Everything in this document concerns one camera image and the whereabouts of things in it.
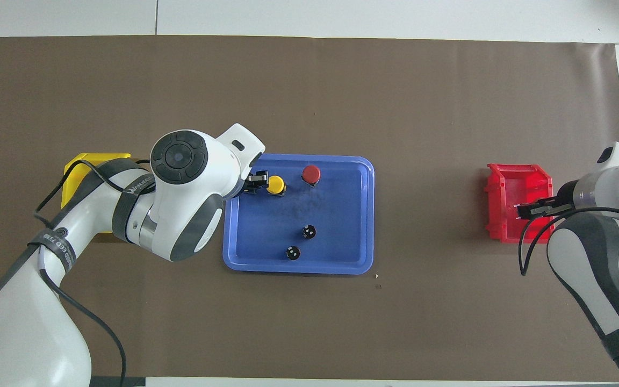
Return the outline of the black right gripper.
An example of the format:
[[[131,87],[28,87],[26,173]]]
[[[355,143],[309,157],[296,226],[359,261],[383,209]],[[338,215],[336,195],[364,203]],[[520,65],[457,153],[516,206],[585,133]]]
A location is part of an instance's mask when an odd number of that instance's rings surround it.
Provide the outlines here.
[[[539,198],[530,203],[521,203],[514,207],[518,209],[518,218],[531,220],[552,216],[555,213],[565,213],[581,208],[578,199],[575,199],[578,180],[563,184],[555,197]]]

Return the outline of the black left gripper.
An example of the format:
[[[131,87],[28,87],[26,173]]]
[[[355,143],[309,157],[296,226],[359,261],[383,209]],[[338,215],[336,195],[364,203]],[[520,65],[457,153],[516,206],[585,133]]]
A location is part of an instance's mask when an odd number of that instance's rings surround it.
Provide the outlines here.
[[[242,194],[255,194],[260,188],[263,187],[263,183],[268,183],[269,172],[268,170],[258,170],[255,173],[250,173],[243,181],[239,196]]]

